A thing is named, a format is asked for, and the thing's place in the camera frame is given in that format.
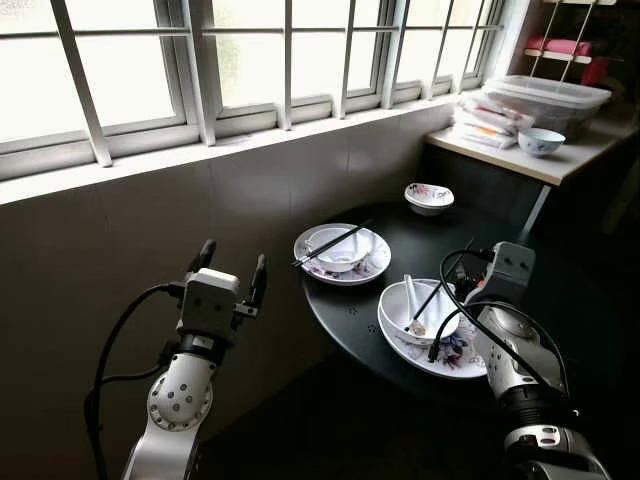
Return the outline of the small floral white bowl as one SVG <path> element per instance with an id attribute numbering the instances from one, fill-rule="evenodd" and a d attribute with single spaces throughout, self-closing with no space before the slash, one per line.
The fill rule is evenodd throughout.
<path id="1" fill-rule="evenodd" d="M 415 214 L 431 218 L 454 205 L 454 192 L 444 186 L 411 183 L 404 188 L 404 200 Z"/>

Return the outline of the black chopsticks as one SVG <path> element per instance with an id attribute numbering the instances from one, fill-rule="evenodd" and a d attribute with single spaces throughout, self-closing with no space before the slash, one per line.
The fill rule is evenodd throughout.
<path id="1" fill-rule="evenodd" d="M 438 282 L 436 282 L 435 287 L 433 288 L 433 291 L 431 291 L 429 296 L 425 298 L 424 302 L 421 302 L 421 305 L 416 308 L 416 311 L 413 312 L 413 315 L 410 319 L 411 320 L 410 326 L 412 329 L 415 329 L 416 332 L 422 332 L 422 330 L 425 329 L 425 325 L 420 323 L 419 321 L 419 317 L 422 315 L 422 312 L 424 312 L 426 308 L 428 308 L 431 301 L 434 300 L 434 297 L 436 296 L 436 294 L 439 293 L 440 289 L 442 289 L 445 284 L 452 282 L 452 280 L 456 279 L 458 276 L 457 271 L 458 271 L 458 268 L 460 268 L 460 264 L 461 264 L 460 253 L 458 253 L 458 255 L 456 256 L 453 256 L 452 259 L 453 259 L 452 264 L 448 266 L 448 269 L 444 269 L 442 273 L 440 273 L 440 278 L 438 279 Z"/>
<path id="2" fill-rule="evenodd" d="M 323 247 L 316 248 L 316 250 L 312 251 L 311 253 L 305 253 L 305 250 L 306 250 L 305 236 L 307 236 L 307 234 L 314 233 L 316 232 L 316 230 L 319 230 L 320 228 L 324 228 L 324 227 L 351 227 L 351 230 L 349 230 L 348 233 L 344 233 L 343 236 L 340 236 L 338 239 L 334 239 L 334 241 L 330 241 L 328 244 L 324 244 Z M 335 223 L 335 224 L 319 225 L 319 227 L 312 227 L 310 229 L 305 230 L 305 232 L 300 234 L 300 236 L 296 238 L 296 241 L 294 241 L 294 246 L 293 246 L 294 260 L 292 262 L 292 265 L 296 266 L 296 268 L 307 268 L 308 266 L 307 261 L 310 260 L 311 257 L 315 255 L 315 253 L 320 253 L 325 250 L 328 250 L 329 247 L 332 247 L 333 244 L 340 241 L 340 239 L 346 238 L 347 236 L 351 236 L 353 232 L 356 232 L 356 230 L 360 230 L 361 228 L 367 229 L 366 227 L 361 227 L 361 225 Z"/>

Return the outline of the stack of plastic packages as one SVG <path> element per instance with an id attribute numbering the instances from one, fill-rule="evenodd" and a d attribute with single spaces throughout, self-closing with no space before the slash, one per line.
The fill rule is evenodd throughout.
<path id="1" fill-rule="evenodd" d="M 493 148 L 509 148 L 517 143 L 522 129 L 534 127 L 535 118 L 490 99 L 486 93 L 462 93 L 454 104 L 454 137 Z"/>

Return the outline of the red bag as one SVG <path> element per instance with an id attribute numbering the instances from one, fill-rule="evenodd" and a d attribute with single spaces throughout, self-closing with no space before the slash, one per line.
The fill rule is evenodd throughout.
<path id="1" fill-rule="evenodd" d="M 596 86 L 596 84 L 602 83 L 603 79 L 607 77 L 609 65 L 611 65 L 611 59 L 594 56 L 582 69 L 579 83 L 582 86 Z"/>

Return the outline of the beige side counter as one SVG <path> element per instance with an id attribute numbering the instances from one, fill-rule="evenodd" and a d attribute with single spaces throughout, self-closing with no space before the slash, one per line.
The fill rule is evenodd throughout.
<path id="1" fill-rule="evenodd" d="M 634 136 L 639 132 L 639 124 L 640 114 L 637 111 L 622 106 L 604 110 L 585 125 L 579 136 L 545 157 L 531 156 L 517 147 L 492 148 L 458 140 L 449 127 L 426 133 L 422 141 L 426 145 L 444 148 L 453 154 L 557 187 L 581 172 L 591 161 Z"/>

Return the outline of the round black table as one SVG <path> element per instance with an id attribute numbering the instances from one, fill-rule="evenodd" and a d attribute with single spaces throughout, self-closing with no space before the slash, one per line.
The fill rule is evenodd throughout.
<path id="1" fill-rule="evenodd" d="M 372 232 L 389 243 L 392 259 L 385 273 L 362 285 L 338 287 L 310 276 L 303 279 L 308 306 L 325 333 L 357 364 L 412 396 L 489 401 L 492 394 L 484 380 L 439 378 L 396 355 L 378 328 L 376 301 L 397 276 L 434 278 L 445 253 L 465 244 L 484 250 L 498 241 L 516 241 L 518 228 L 470 207 L 421 218 L 404 204 L 355 207 L 335 220 L 369 221 Z M 586 404 L 611 398 L 626 385 L 635 387 L 639 346 L 628 329 L 628 305 L 620 298 L 623 291 L 608 257 L 540 232 L 527 244 L 536 262 L 531 287 L 518 306 L 547 326 L 563 349 L 573 399 Z"/>

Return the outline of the white ceramic spoon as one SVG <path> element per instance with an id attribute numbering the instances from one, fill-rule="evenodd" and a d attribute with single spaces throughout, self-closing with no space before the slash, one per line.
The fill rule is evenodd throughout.
<path id="1" fill-rule="evenodd" d="M 424 338 L 426 328 L 417 320 L 417 311 L 419 311 L 420 302 L 417 296 L 417 287 L 415 279 L 410 274 L 404 274 L 404 297 L 406 297 L 406 319 L 407 324 L 404 330 L 415 338 Z"/>

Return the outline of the floral white plate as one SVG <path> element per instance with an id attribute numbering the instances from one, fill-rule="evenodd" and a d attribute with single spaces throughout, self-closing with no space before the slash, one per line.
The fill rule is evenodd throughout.
<path id="1" fill-rule="evenodd" d="M 301 260 L 306 257 L 314 248 L 323 246 L 326 242 L 340 236 L 340 234 L 348 232 L 355 228 L 355 225 L 348 223 L 328 223 L 317 225 L 305 230 L 294 238 L 291 246 L 291 252 L 294 260 Z M 334 262 L 324 262 L 324 256 L 332 256 L 333 253 L 342 253 L 343 251 L 355 250 L 356 253 L 364 253 L 360 260 L 352 262 L 351 269 L 344 271 L 328 270 L 328 266 L 334 266 Z M 392 259 L 392 251 L 390 246 L 381 238 L 378 233 L 372 232 L 367 228 L 362 228 L 360 232 L 356 232 L 352 237 L 343 239 L 342 242 L 321 253 L 315 259 L 303 262 L 301 268 L 311 278 L 319 280 L 321 283 L 330 285 L 362 285 L 370 283 L 371 280 L 378 278 L 385 270 L 388 269 Z"/>
<path id="2" fill-rule="evenodd" d="M 475 349 L 477 329 L 456 311 L 452 314 L 449 325 L 445 326 L 443 338 L 439 342 L 439 351 L 433 358 L 428 346 L 415 346 L 394 338 L 390 326 L 381 320 L 378 301 L 378 325 L 385 343 L 396 352 L 407 364 L 416 369 L 429 372 L 439 378 L 475 379 L 486 376 L 486 365 L 483 356 Z"/>

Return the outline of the pink folded cloth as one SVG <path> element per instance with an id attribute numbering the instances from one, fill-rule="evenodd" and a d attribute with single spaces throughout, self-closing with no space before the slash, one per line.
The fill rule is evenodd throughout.
<path id="1" fill-rule="evenodd" d="M 545 51 L 554 54 L 589 56 L 593 51 L 593 42 L 573 40 L 573 38 L 531 37 L 526 41 L 526 51 Z"/>

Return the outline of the white barred window frame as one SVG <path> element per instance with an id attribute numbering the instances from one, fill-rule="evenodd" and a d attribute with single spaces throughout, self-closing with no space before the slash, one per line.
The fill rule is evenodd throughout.
<path id="1" fill-rule="evenodd" d="M 0 0 L 0 180 L 475 90 L 525 0 Z"/>

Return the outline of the clear plastic storage container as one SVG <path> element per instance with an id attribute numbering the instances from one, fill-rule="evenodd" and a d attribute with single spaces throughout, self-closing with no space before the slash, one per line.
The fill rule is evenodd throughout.
<path id="1" fill-rule="evenodd" d="M 612 92 L 581 84 L 531 76 L 486 79 L 481 91 L 507 108 L 530 115 L 532 127 L 573 140 L 594 118 Z"/>

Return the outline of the white ceramic bowl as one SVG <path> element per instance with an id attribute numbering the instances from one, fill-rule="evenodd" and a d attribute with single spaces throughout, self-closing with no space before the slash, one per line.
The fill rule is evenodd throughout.
<path id="1" fill-rule="evenodd" d="M 311 253 L 316 248 L 323 247 L 330 241 L 337 241 L 344 233 L 348 233 L 351 227 L 324 227 L 314 233 L 303 237 L 305 253 Z M 351 236 L 339 239 L 339 241 L 320 253 L 315 253 L 307 265 L 310 268 L 319 268 L 326 273 L 347 273 L 356 269 L 362 261 L 370 255 L 378 242 L 370 230 L 361 228 L 353 232 Z"/>
<path id="2" fill-rule="evenodd" d="M 436 280 L 415 278 L 417 296 L 419 302 L 424 302 L 435 287 Z M 381 320 L 390 326 L 390 333 L 394 338 L 404 340 L 415 346 L 428 346 L 436 339 L 436 330 L 444 324 L 445 316 L 453 314 L 457 310 L 456 305 L 443 293 L 444 287 L 436 294 L 434 300 L 422 315 L 419 317 L 420 323 L 425 325 L 426 334 L 424 338 L 415 338 L 404 330 L 407 324 L 406 319 L 406 297 L 404 297 L 404 283 L 396 282 L 389 284 L 381 293 L 379 300 L 379 310 Z"/>

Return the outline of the metal shelf rack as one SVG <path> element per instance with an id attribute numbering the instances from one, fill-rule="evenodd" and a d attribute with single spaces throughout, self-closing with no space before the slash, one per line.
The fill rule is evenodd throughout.
<path id="1" fill-rule="evenodd" d="M 509 72 L 580 84 L 582 69 L 594 56 L 611 59 L 607 77 L 595 88 L 623 96 L 639 95 L 639 0 L 531 0 L 515 64 Z M 589 56 L 526 51 L 531 37 L 593 42 Z"/>

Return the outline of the blue patterned white bowl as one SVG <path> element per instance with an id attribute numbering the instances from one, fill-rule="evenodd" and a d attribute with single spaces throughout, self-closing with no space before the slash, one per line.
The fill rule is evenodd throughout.
<path id="1" fill-rule="evenodd" d="M 562 146 L 566 137 L 562 133 L 548 131 L 543 128 L 526 128 L 517 133 L 518 147 L 534 157 L 545 157 L 553 154 Z"/>

